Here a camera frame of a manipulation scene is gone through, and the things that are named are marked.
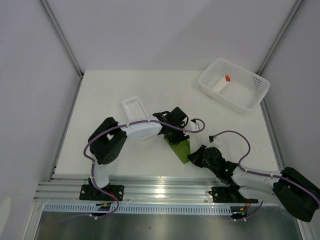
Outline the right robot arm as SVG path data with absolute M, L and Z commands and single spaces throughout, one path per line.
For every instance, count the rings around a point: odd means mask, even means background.
M 293 217 L 311 222 L 320 207 L 320 189 L 292 167 L 282 171 L 258 172 L 243 170 L 227 161 L 216 147 L 202 145 L 187 157 L 192 164 L 206 168 L 225 185 L 212 187 L 214 203 L 253 204 L 263 201 L 278 205 Z

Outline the green paper napkin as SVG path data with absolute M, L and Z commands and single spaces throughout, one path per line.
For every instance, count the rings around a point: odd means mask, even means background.
M 191 154 L 191 144 L 188 139 L 179 144 L 170 144 L 166 137 L 164 137 L 164 140 L 183 164 L 190 161 L 188 156 Z

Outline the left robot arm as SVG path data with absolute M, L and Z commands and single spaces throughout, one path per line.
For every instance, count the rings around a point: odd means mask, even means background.
M 119 123 L 113 117 L 106 118 L 89 137 L 83 150 L 83 155 L 92 161 L 91 194 L 97 200 L 108 196 L 110 178 L 107 165 L 116 160 L 126 141 L 163 135 L 170 145 L 178 145 L 190 138 L 183 132 L 188 123 L 189 117 L 179 107 L 127 123 Z

